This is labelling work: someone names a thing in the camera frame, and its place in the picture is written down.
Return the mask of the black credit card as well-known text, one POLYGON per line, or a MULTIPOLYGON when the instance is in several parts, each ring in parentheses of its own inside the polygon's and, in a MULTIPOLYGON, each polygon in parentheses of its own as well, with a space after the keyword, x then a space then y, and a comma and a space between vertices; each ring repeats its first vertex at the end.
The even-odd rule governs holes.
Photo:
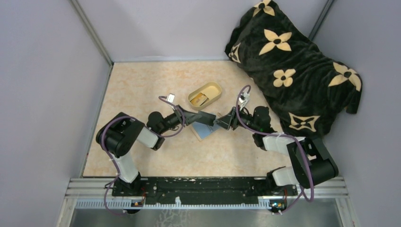
POLYGON ((216 115, 213 114, 213 118, 199 118, 196 122, 204 124, 204 125, 208 125, 208 126, 214 126, 215 124, 215 120, 216 120, 216 115))

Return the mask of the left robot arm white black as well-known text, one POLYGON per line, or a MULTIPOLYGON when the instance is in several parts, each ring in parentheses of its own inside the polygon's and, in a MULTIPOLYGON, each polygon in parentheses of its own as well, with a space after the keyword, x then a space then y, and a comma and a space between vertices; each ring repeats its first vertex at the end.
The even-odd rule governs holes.
POLYGON ((131 148, 135 142, 158 150, 168 137, 164 133, 172 128, 179 125, 185 127, 194 122, 213 126, 215 119, 214 114, 203 111, 194 113, 180 106, 166 117, 160 112, 152 112, 147 123, 120 112, 98 131, 96 142, 112 159, 118 178, 124 183, 124 191, 135 196, 142 189, 142 183, 138 180, 140 173, 131 158, 131 148))

